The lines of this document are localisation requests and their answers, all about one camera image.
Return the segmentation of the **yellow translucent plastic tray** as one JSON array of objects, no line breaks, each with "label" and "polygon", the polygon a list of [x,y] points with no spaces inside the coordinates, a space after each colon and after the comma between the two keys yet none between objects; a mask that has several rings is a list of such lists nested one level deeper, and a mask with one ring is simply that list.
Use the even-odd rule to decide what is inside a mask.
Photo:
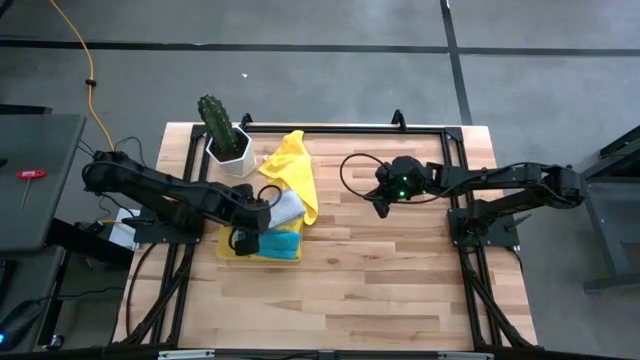
[{"label": "yellow translucent plastic tray", "polygon": [[[267,232],[273,232],[273,231],[289,231],[289,232],[294,232],[291,229],[291,224],[293,223],[288,223],[286,225],[282,225],[280,227],[277,227],[275,229],[271,229],[268,230]],[[296,260],[278,260],[278,259],[271,259],[271,258],[266,258],[263,256],[259,256],[258,253],[254,254],[254,255],[249,255],[249,256],[236,256],[234,249],[231,248],[231,246],[229,245],[229,236],[231,235],[232,229],[230,227],[225,227],[222,226],[219,228],[219,232],[218,232],[218,245],[217,245],[217,249],[216,249],[216,255],[222,259],[225,260],[231,260],[231,261],[254,261],[254,262],[289,262],[289,263],[295,263],[298,262],[301,257],[302,257],[302,239],[303,239],[303,234],[300,235],[301,236],[301,243],[300,243],[300,250],[298,252],[298,258]]]}]

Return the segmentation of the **black aluminium table frame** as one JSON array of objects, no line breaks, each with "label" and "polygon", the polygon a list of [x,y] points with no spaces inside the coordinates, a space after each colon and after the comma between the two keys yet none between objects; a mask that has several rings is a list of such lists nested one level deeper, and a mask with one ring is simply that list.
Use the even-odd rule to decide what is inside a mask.
[{"label": "black aluminium table frame", "polygon": [[163,335],[182,348],[469,350],[502,340],[463,282],[449,237],[451,202],[396,205],[385,219],[361,199],[379,161],[496,164],[484,126],[306,124],[319,213],[303,230],[298,262],[216,255],[208,223],[194,250],[180,320]]}]

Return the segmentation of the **teal microfiber towel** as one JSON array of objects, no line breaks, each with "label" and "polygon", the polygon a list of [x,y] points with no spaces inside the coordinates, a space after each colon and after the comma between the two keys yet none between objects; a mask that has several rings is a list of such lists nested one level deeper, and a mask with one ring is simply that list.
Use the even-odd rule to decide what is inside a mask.
[{"label": "teal microfiber towel", "polygon": [[258,255],[278,260],[296,260],[301,236],[297,232],[273,231],[259,236]]}]

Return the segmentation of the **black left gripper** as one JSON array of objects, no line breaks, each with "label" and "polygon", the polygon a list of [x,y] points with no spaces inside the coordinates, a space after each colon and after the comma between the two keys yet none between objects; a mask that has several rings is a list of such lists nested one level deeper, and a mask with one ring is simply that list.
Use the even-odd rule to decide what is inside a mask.
[{"label": "black left gripper", "polygon": [[233,190],[247,200],[238,213],[238,226],[250,230],[236,232],[233,235],[235,255],[249,256],[257,254],[260,251],[258,233],[265,232],[269,227],[271,204],[267,200],[254,198],[254,189],[251,184],[239,184],[234,186]]}]

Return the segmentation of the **dark metal stand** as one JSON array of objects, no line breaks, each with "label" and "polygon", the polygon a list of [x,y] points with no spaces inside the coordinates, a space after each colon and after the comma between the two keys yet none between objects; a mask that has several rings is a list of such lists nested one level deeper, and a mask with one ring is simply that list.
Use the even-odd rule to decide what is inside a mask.
[{"label": "dark metal stand", "polygon": [[640,246],[640,125],[598,152],[584,170],[586,209],[604,253],[608,274],[583,284],[586,292],[640,285],[625,248]]}]

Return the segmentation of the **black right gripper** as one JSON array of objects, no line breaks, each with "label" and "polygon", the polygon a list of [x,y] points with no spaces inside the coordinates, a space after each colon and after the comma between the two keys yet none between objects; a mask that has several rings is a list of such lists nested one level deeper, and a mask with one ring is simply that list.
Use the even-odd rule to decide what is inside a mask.
[{"label": "black right gripper", "polygon": [[[422,164],[411,156],[395,158],[389,168],[387,185],[390,194],[395,200],[410,200],[412,197],[427,193],[427,188],[433,181],[433,169]],[[372,205],[381,219],[385,219],[390,211],[389,202],[386,200],[386,190],[378,185],[367,192],[364,197],[373,200]]]}]

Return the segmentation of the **grey side table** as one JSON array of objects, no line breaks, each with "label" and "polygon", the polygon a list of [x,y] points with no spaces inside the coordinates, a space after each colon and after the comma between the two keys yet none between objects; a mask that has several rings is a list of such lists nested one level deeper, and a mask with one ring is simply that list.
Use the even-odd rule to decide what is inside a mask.
[{"label": "grey side table", "polygon": [[[81,115],[0,115],[0,252],[42,248],[84,131]],[[24,208],[25,181],[16,173],[41,169]]]}]

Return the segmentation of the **grey microfiber towel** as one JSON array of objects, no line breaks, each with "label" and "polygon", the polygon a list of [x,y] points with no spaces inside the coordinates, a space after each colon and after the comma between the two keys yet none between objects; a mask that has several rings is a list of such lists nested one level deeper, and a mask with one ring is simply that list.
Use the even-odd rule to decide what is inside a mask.
[{"label": "grey microfiber towel", "polygon": [[269,203],[271,205],[269,229],[286,225],[303,217],[306,213],[304,203],[292,189],[284,190],[280,197],[272,197]]}]

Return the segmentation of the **green cactus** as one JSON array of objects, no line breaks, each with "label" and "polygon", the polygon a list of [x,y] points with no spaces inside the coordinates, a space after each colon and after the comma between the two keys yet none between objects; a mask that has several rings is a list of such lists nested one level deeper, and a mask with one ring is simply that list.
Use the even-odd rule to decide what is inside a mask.
[{"label": "green cactus", "polygon": [[214,141],[216,154],[227,158],[237,156],[237,136],[222,102],[212,95],[204,95],[197,101],[197,107],[200,118]]}]

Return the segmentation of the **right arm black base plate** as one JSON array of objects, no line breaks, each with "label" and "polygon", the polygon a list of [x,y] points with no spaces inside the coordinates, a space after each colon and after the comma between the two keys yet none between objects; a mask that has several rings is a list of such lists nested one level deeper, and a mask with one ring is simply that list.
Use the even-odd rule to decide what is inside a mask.
[{"label": "right arm black base plate", "polygon": [[485,235],[476,235],[465,228],[466,209],[449,209],[447,220],[451,242],[457,247],[514,247],[519,245],[516,221],[512,215],[498,218]]}]

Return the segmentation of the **black low shelf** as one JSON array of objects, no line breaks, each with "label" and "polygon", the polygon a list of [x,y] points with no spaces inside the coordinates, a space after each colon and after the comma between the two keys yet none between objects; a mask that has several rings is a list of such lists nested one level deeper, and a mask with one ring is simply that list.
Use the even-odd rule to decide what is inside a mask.
[{"label": "black low shelf", "polygon": [[56,218],[51,221],[45,244],[120,267],[129,267],[133,259],[132,250]]}]

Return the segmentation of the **red-handled T wrench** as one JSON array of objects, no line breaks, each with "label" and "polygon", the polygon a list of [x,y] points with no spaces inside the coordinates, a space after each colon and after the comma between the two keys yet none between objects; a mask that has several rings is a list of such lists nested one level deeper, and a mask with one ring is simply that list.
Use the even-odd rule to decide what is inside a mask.
[{"label": "red-handled T wrench", "polygon": [[21,181],[25,181],[26,185],[25,185],[25,190],[22,196],[22,200],[21,200],[21,208],[24,208],[25,204],[26,204],[26,200],[31,188],[31,183],[34,180],[38,180],[41,178],[44,178],[47,176],[47,172],[45,170],[41,170],[41,169],[34,169],[34,170],[23,170],[23,171],[19,171],[16,173],[16,178],[18,180]]}]

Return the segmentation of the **silver frame bracket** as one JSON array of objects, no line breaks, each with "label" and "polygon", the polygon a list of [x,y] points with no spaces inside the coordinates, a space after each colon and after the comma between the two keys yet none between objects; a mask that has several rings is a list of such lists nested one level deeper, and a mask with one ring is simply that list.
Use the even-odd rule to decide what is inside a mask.
[{"label": "silver frame bracket", "polygon": [[213,349],[171,350],[158,353],[157,360],[214,360]]},{"label": "silver frame bracket", "polygon": [[493,354],[479,352],[439,352],[437,360],[495,360]]}]

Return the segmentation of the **black computer mouse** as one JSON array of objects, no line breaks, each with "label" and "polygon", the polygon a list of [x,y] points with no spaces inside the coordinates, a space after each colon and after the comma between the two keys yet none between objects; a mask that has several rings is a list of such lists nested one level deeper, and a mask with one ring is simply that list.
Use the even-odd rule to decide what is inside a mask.
[{"label": "black computer mouse", "polygon": [[0,352],[34,343],[34,326],[43,313],[42,303],[42,299],[24,300],[0,320]]}]

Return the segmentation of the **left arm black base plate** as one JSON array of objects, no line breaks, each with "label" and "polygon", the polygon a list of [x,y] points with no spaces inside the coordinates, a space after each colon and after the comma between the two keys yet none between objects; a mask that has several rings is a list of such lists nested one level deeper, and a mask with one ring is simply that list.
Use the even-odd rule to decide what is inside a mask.
[{"label": "left arm black base plate", "polygon": [[184,227],[175,227],[146,209],[121,222],[135,230],[134,241],[139,244],[195,244],[200,240],[204,226],[204,219],[196,217],[188,220]]}]

